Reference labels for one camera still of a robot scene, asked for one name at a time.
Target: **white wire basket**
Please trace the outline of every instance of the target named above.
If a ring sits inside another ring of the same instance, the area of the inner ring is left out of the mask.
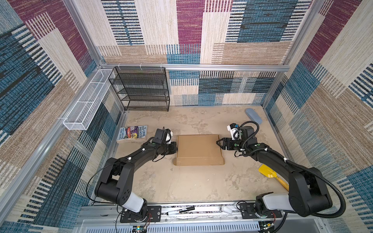
[[[115,78],[110,69],[100,69],[88,84],[79,100],[71,109],[63,124],[68,130],[87,130],[107,90],[110,78]]]

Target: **yellow shovel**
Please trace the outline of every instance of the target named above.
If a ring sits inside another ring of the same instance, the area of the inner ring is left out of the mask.
[[[262,166],[259,167],[258,171],[267,176],[268,178],[276,178],[278,180],[278,182],[280,182],[280,184],[282,184],[282,186],[287,190],[289,191],[289,185],[287,183],[285,183],[285,181],[283,181],[282,179],[280,179],[278,176],[277,176],[277,173],[275,171],[273,171],[270,167],[262,164]]]

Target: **black marker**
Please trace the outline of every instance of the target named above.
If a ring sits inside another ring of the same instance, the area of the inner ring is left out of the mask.
[[[179,213],[187,212],[187,211],[191,211],[191,210],[195,210],[194,206],[191,206],[191,207],[188,207],[188,208],[183,208],[183,209],[180,209],[180,210],[168,211],[167,215],[179,214]]]

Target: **black mesh shelf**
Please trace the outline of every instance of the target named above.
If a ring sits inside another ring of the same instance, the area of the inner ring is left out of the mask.
[[[109,79],[125,110],[168,111],[170,95],[161,67],[115,67]]]

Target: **yellow handle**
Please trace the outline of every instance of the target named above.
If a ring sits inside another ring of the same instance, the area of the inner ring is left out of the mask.
[[[285,181],[283,181],[282,179],[280,179],[279,177],[276,177],[278,182],[280,182],[280,184],[282,184],[282,186],[287,190],[289,191],[289,185],[287,183],[285,183]]]

